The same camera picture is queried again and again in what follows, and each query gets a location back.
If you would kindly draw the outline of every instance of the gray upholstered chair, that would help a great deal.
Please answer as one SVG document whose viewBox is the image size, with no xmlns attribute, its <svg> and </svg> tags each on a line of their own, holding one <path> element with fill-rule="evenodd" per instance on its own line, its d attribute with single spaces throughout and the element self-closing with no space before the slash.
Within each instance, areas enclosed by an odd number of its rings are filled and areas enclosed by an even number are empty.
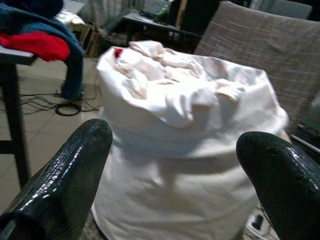
<svg viewBox="0 0 320 240">
<path fill-rule="evenodd" d="M 250 8 L 270 14 L 297 19 L 307 19 L 312 11 L 312 7 L 310 5 L 288 0 L 252 1 Z"/>
<path fill-rule="evenodd" d="M 220 4 L 194 54 L 263 69 L 293 132 L 320 89 L 320 22 Z"/>
</svg>

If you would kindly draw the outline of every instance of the white bag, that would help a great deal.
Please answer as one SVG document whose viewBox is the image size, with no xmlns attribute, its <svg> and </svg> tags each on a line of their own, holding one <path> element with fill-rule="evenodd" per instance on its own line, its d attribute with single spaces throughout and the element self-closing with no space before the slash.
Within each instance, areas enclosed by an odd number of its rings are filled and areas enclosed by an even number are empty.
<svg viewBox="0 0 320 240">
<path fill-rule="evenodd" d="M 288 121 L 266 73 L 188 55 L 205 80 L 144 79 L 138 97 L 114 51 L 97 66 L 114 137 L 92 206 L 97 225 L 109 240 L 231 240 L 257 204 L 236 141 L 246 131 L 278 135 Z"/>
</svg>

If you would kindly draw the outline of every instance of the floor tile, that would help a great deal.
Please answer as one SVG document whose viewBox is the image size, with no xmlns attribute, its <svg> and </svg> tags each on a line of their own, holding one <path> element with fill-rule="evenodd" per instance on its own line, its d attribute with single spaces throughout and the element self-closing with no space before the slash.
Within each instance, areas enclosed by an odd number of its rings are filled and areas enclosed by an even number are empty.
<svg viewBox="0 0 320 240">
<path fill-rule="evenodd" d="M 0 181 L 1 177 L 7 172 L 11 165 L 15 164 L 15 158 L 12 154 L 0 155 Z"/>
<path fill-rule="evenodd" d="M 2 213 L 20 191 L 16 166 L 12 164 L 4 175 L 0 176 L 0 213 Z"/>
<path fill-rule="evenodd" d="M 67 66 L 63 61 L 44 61 L 41 58 L 38 58 L 31 68 L 33 67 L 40 67 L 45 69 L 52 69 L 57 71 L 63 71 L 65 72 L 67 70 Z"/>
<path fill-rule="evenodd" d="M 24 130 L 27 132 L 39 132 L 52 116 L 52 112 L 46 111 L 40 111 L 34 114 L 23 114 Z M 0 127 L 8 128 L 8 121 L 4 112 L 0 112 Z"/>
<path fill-rule="evenodd" d="M 57 80 L 65 80 L 66 79 L 66 70 L 56 70 L 51 68 L 46 68 L 42 66 L 31 66 L 23 71 L 23 77 L 37 77 L 37 78 L 51 78 Z"/>
<path fill-rule="evenodd" d="M 67 136 L 58 136 L 39 133 L 28 145 L 31 173 L 39 171 L 60 149 L 68 139 Z"/>
</svg>

